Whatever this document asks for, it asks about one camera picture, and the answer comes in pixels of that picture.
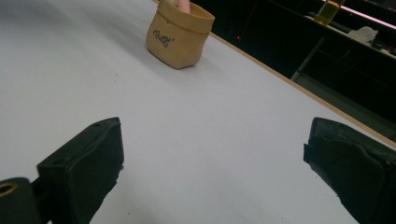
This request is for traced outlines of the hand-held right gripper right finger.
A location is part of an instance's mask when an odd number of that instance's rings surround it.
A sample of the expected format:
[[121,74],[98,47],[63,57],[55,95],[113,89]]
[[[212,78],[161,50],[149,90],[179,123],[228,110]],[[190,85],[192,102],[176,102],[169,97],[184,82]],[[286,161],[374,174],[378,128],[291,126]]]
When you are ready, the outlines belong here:
[[360,224],[396,224],[396,151],[330,119],[312,121],[308,163]]

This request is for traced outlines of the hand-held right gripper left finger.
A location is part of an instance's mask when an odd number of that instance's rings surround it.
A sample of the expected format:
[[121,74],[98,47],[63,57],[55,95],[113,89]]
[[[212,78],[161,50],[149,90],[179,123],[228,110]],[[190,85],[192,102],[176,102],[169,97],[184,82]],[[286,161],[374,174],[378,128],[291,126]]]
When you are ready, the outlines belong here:
[[123,162],[120,119],[89,125],[37,165],[42,220],[89,224],[117,184]]

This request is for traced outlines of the tan pouch-shaped holder with bear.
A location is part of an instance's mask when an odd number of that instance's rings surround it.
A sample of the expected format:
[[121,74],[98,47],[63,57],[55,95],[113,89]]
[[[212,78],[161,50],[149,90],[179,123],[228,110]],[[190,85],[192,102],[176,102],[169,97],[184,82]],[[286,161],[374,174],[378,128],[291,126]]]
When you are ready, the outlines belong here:
[[190,3],[182,12],[170,0],[161,0],[148,28],[146,46],[163,63],[181,69],[196,65],[211,32],[215,17]]

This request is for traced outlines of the pink hairbrush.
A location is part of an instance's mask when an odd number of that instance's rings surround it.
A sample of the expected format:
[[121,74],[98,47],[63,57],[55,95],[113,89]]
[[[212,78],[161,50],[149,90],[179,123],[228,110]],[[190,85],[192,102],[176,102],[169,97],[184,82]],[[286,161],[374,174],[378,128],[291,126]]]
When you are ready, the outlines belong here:
[[182,12],[191,13],[190,0],[177,0],[177,7]]

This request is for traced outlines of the background desk with metal legs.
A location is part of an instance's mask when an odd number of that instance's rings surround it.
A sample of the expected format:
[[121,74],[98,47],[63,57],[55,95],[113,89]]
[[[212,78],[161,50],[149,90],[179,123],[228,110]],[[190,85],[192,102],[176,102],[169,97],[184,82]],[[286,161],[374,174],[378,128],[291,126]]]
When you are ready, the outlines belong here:
[[304,21],[314,45],[291,79],[396,142],[396,57],[309,15]]

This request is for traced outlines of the white crumpled cloth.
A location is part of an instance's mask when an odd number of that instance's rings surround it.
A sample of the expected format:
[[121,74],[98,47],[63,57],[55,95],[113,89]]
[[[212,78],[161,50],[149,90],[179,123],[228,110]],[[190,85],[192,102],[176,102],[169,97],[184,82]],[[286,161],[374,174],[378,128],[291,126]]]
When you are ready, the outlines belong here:
[[363,44],[367,44],[375,40],[377,34],[378,34],[377,30],[374,30],[373,28],[368,26],[364,26],[359,30],[351,30],[347,34],[347,36]]

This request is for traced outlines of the glowing pink light strip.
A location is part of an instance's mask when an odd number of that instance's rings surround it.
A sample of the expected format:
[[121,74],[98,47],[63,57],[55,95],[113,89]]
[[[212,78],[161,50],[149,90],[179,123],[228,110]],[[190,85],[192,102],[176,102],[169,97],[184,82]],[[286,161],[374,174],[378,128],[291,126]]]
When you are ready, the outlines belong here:
[[342,0],[330,22],[332,28],[349,32],[362,27],[396,32],[396,0]]

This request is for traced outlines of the bottle of yellow liquid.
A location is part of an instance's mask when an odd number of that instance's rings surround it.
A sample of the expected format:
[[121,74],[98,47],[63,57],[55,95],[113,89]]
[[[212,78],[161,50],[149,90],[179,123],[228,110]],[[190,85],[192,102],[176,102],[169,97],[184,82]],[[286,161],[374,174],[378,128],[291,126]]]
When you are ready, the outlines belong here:
[[327,26],[346,0],[325,0],[314,21]]

